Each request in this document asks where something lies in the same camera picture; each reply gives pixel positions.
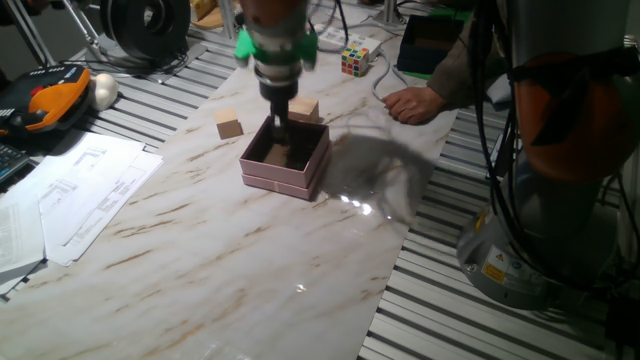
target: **paper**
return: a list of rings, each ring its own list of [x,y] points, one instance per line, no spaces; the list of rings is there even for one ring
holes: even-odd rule
[[[140,153],[116,182],[115,188],[100,199],[100,202],[88,214],[86,221],[69,241],[47,245],[47,258],[64,266],[69,266],[71,262],[79,259],[131,195],[149,179],[160,165],[162,165],[162,156]]]
[[[45,248],[65,245],[117,186],[143,143],[71,131],[12,191],[38,195]]]
[[[0,199],[0,294],[9,292],[43,256],[38,198],[12,189]]]

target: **calculator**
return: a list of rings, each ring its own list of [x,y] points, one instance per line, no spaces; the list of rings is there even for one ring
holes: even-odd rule
[[[29,157],[9,145],[0,144],[0,183],[29,163]]]

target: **green object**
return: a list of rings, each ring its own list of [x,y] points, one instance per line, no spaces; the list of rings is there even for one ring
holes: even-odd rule
[[[253,40],[251,40],[247,30],[240,30],[240,33],[238,34],[238,42],[236,43],[236,58],[248,59],[256,52],[257,49],[253,46]]]
[[[408,71],[403,71],[402,73],[408,76],[417,77],[418,79],[422,80],[431,80],[431,74],[412,73]]]
[[[439,18],[448,18],[453,19],[456,17],[456,20],[462,20],[465,23],[469,21],[469,17],[471,17],[473,11],[458,11],[456,12],[454,9],[446,8],[446,9],[435,9],[429,13],[427,17],[439,17]]]
[[[247,30],[241,30],[238,34],[235,56],[237,59],[247,60],[252,55],[265,64],[268,64],[272,57],[269,52],[256,47]],[[318,35],[315,33],[305,35],[292,51],[280,52],[275,57],[289,58],[290,61],[304,60],[315,64],[318,58]]]

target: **wooden block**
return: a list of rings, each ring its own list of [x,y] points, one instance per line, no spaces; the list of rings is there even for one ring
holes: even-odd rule
[[[320,123],[320,104],[318,100],[296,96],[289,102],[289,119],[308,123]]]
[[[238,122],[238,115],[236,115],[235,109],[216,111],[215,117],[220,139],[224,140],[243,134],[242,126],[240,122]]]

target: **yellow label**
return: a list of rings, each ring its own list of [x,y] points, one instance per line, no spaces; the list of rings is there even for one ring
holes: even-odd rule
[[[504,281],[504,277],[506,275],[504,271],[498,269],[497,267],[491,265],[488,262],[484,264],[484,268],[482,268],[482,272],[488,277],[492,278],[493,280],[499,282],[500,284],[502,284],[502,282]]]

